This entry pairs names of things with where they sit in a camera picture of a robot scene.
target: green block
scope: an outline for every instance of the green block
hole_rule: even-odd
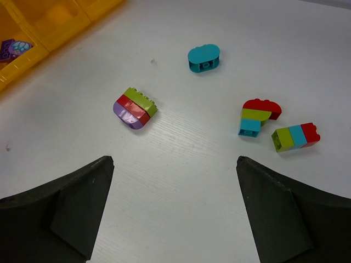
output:
[[[152,100],[149,100],[148,97],[143,96],[143,93],[138,92],[137,89],[128,88],[124,95],[137,104],[140,108],[143,108],[148,113],[150,118],[157,112],[155,103]]]
[[[250,108],[243,108],[241,111],[241,118],[243,119],[254,119],[261,122],[261,127],[265,124],[265,122],[271,116],[270,111],[259,111],[252,110]]]
[[[277,152],[288,151],[294,146],[288,127],[275,130],[272,134],[272,140]]]

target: rounded teal block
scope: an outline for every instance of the rounded teal block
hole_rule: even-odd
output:
[[[188,53],[190,70],[200,73],[215,69],[219,65],[219,55],[220,49],[214,44],[193,48]]]
[[[257,137],[261,130],[261,122],[255,119],[241,119],[239,135]]]
[[[301,125],[290,126],[289,131],[294,141],[294,146],[290,150],[299,149],[307,143]]]

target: white table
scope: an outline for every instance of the white table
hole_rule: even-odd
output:
[[[258,263],[239,155],[351,198],[350,22],[298,0],[129,1],[1,101],[0,198],[111,155],[92,263]],[[196,75],[188,51],[207,43],[221,65]],[[160,109],[139,132],[112,111],[128,87]],[[283,114],[240,138],[254,98]],[[321,141],[277,154],[273,131],[307,122]]]

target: yellow bin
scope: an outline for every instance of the yellow bin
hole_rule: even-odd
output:
[[[74,0],[3,0],[23,24],[49,50],[53,50],[90,24]]]
[[[9,82],[33,66],[35,63],[42,60],[48,51],[40,44],[37,38],[28,31],[22,24],[18,24],[11,16],[11,10],[8,9],[4,3],[0,2],[0,42],[8,39],[21,40],[29,42],[33,47],[19,56],[11,63],[0,62],[0,90],[5,87]]]
[[[91,20],[96,20],[123,0],[76,0]]]

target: building block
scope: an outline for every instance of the building block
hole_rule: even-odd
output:
[[[288,151],[294,147],[294,141],[290,134],[289,128],[275,130],[272,134],[272,140],[277,152]]]
[[[20,56],[32,48],[32,44],[24,41],[15,41],[9,47],[9,52],[15,56]]]
[[[241,118],[243,119],[255,119],[261,122],[261,126],[269,119],[271,112],[252,110],[250,108],[243,108],[241,111]]]
[[[249,108],[251,110],[269,111],[272,113],[269,118],[274,120],[278,119],[278,117],[282,113],[281,107],[277,103],[269,100],[260,100],[260,99],[248,100],[247,102],[244,103],[242,108]]]
[[[257,137],[261,130],[261,122],[255,119],[241,119],[239,135]]]
[[[124,95],[122,95],[115,103],[119,103],[123,108],[129,111],[142,123],[142,125],[145,125],[150,120],[150,117],[145,110]]]
[[[299,149],[307,143],[301,125],[290,126],[289,131],[294,141],[294,147],[292,147],[291,150]]]
[[[189,68],[194,73],[213,70],[219,65],[220,49],[214,44],[193,48],[188,53]]]
[[[138,130],[143,127],[142,123],[137,118],[117,102],[114,104],[114,113],[133,130]]]
[[[155,103],[152,100],[149,100],[148,97],[143,96],[143,93],[138,92],[135,88],[128,88],[124,93],[124,96],[128,97],[139,107],[143,108],[148,113],[150,118],[152,118],[157,112]]]
[[[0,62],[11,62],[12,61],[12,55],[9,52],[9,48],[11,44],[15,42],[14,39],[8,39],[5,40],[1,43],[1,49],[0,49]]]
[[[312,146],[316,142],[320,141],[320,135],[317,133],[317,127],[312,122],[301,124],[301,128],[307,141],[302,148]]]

